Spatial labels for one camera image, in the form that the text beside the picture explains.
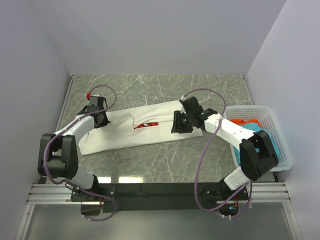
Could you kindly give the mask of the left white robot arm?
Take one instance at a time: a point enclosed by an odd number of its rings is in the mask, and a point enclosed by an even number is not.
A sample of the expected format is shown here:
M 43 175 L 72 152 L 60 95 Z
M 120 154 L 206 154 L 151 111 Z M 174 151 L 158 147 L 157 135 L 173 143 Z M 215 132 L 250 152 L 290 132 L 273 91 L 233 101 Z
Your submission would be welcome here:
M 96 200 L 102 192 L 97 176 L 79 167 L 77 145 L 91 130 L 107 126 L 105 97 L 87 95 L 86 105 L 75 119 L 55 133 L 46 133 L 40 138 L 37 171 L 41 176 L 50 176 L 56 184 L 73 186 L 73 191 L 88 201 Z

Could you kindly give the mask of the white red-print t-shirt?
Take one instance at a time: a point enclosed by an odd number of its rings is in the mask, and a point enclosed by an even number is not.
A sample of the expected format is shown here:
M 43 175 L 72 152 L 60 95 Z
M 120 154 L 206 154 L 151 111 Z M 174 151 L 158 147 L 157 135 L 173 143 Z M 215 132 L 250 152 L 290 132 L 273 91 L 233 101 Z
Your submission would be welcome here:
M 191 133 L 171 133 L 174 111 L 181 110 L 178 100 L 109 111 L 110 123 L 95 128 L 79 141 L 83 156 L 109 150 L 158 144 L 203 136 L 201 129 Z

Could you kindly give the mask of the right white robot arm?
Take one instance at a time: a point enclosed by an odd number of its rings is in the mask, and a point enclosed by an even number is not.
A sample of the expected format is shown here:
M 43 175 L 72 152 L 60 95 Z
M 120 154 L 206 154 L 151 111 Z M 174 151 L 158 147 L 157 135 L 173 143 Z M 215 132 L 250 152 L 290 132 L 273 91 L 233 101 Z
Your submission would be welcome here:
M 222 198 L 232 199 L 239 187 L 257 181 L 278 165 L 279 158 L 266 131 L 246 129 L 211 108 L 204 110 L 194 96 L 180 103 L 182 110 L 173 113 L 171 133 L 187 134 L 195 128 L 201 129 L 220 137 L 239 151 L 240 166 L 220 181 Z

